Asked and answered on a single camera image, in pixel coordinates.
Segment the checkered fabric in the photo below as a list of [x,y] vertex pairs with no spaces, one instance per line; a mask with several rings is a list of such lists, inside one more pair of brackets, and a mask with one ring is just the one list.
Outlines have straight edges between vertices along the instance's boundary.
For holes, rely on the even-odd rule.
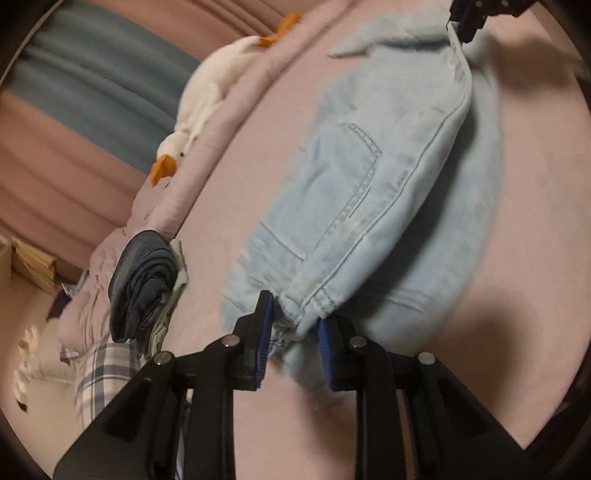
[[85,429],[125,384],[141,369],[135,349],[105,335],[76,368],[74,404]]

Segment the folded clothes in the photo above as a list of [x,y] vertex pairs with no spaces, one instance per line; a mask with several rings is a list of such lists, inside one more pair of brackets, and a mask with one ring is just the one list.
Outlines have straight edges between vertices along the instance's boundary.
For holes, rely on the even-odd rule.
[[151,327],[177,274],[174,254],[158,233],[144,230],[129,241],[109,283],[114,342],[124,343]]
[[488,237],[502,178],[491,37],[462,46],[448,17],[432,4],[384,15],[330,52],[367,60],[325,91],[228,279],[224,328],[271,290],[271,353],[312,390],[323,383],[318,318],[339,312],[388,350],[416,353]]
[[170,317],[173,315],[178,299],[189,283],[189,275],[184,262],[181,241],[176,238],[172,239],[170,241],[170,248],[173,250],[174,258],[178,266],[178,275],[172,293],[164,302],[163,308],[160,310],[157,318],[154,320],[151,330],[148,332],[149,335],[146,339],[146,345],[142,350],[142,354],[145,355],[144,359],[146,361],[150,360],[162,348],[164,337],[166,337],[166,334],[168,333]]

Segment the bed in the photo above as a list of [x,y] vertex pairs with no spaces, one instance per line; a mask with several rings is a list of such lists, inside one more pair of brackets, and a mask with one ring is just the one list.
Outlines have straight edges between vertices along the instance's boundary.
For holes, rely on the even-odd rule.
[[[359,24],[414,4],[330,0],[265,53],[234,86],[177,174],[155,188],[144,184],[130,220],[94,251],[90,281],[60,319],[65,346],[83,355],[108,331],[106,288],[128,239],[142,229],[180,239],[189,271],[163,348],[184,355],[219,337],[230,270],[280,191],[323,87],[358,61],[332,61],[327,50]],[[591,119],[540,15],[490,20],[501,41],[501,202],[470,287],[443,331],[424,346],[523,447],[559,407],[591,339]],[[336,479],[353,471],[351,399],[321,408],[270,368],[263,389],[237,394],[235,404],[240,478],[281,472],[285,479]]]

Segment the plush duck toy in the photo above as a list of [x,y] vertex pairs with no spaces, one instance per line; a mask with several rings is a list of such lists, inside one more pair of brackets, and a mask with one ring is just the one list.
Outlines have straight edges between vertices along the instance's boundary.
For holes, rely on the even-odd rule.
[[226,45],[209,57],[193,72],[181,95],[174,132],[167,136],[156,152],[150,170],[150,183],[173,176],[183,157],[199,136],[207,120],[223,103],[228,91],[258,58],[264,49],[283,36],[299,21],[298,14],[289,14],[271,37],[244,37]]

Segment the light blue denim jacket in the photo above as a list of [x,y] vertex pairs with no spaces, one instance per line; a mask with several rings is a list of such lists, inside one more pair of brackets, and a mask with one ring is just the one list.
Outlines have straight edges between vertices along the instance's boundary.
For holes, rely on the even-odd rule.
[[417,352],[458,301],[492,223],[502,164],[490,38],[462,48],[449,13],[431,10],[384,15],[330,53],[367,60],[324,93],[228,279],[224,327],[271,290],[272,353],[311,389],[323,383],[318,318],[339,311],[388,350]]

